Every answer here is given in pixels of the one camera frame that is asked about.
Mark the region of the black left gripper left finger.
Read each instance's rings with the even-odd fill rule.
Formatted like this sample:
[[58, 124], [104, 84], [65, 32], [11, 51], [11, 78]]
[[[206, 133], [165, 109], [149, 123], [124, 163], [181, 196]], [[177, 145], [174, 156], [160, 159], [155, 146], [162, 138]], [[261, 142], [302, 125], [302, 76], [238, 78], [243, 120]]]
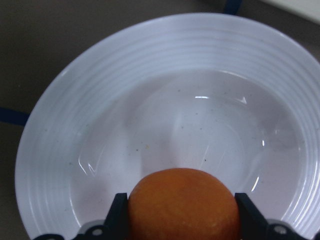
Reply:
[[84, 224], [75, 240], [125, 240], [128, 236], [128, 196], [117, 193], [104, 220]]

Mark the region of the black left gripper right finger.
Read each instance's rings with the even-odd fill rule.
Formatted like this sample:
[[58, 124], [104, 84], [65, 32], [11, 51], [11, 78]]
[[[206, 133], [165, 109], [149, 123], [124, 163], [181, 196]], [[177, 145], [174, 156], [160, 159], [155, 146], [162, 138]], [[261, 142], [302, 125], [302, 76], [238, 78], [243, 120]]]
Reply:
[[286, 222], [266, 219], [246, 193], [236, 193], [242, 240], [304, 240]]

